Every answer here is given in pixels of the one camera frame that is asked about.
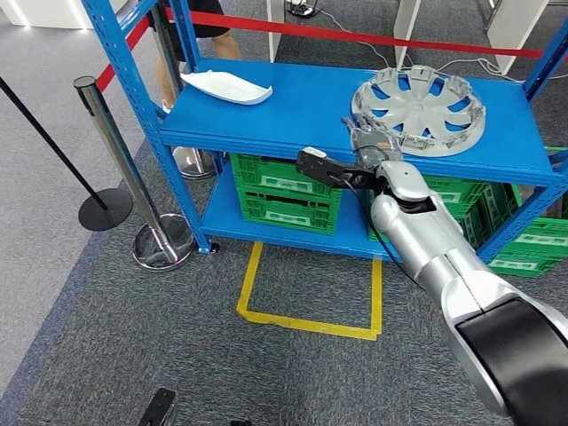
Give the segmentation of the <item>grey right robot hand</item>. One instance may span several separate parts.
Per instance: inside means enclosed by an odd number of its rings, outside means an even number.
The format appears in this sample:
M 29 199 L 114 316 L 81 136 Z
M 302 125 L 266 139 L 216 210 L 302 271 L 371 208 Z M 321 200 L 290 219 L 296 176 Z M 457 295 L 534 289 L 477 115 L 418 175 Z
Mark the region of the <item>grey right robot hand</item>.
M 356 164 L 363 169 L 376 169 L 383 161 L 401 161 L 403 153 L 397 137 L 376 122 L 370 114 L 354 114 L 341 119 L 350 136 Z

